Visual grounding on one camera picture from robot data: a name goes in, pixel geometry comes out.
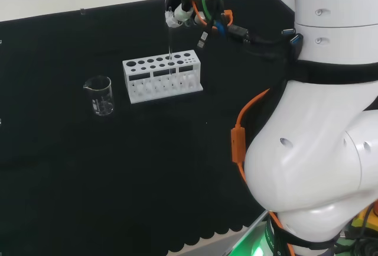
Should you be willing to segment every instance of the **black tablecloth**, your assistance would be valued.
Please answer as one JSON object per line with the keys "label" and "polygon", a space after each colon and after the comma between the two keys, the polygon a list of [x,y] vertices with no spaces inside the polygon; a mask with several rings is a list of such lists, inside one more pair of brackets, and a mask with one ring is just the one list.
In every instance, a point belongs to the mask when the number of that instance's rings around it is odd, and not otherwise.
{"label": "black tablecloth", "polygon": [[[224,0],[234,23],[274,38],[292,28],[279,0]],[[200,28],[174,34],[195,47]],[[213,37],[198,56],[204,91],[130,105],[122,60],[165,54],[164,0],[0,24],[0,252],[165,255],[261,213],[230,158],[241,108],[281,68]],[[115,116],[83,92],[109,76]]]}

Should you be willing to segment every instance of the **white test tube rack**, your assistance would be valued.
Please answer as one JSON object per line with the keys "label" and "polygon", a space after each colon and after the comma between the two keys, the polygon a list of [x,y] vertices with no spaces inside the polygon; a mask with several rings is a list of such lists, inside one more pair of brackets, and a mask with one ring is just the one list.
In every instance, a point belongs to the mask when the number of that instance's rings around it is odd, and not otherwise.
{"label": "white test tube rack", "polygon": [[203,90],[194,50],[123,61],[123,71],[131,103]]}

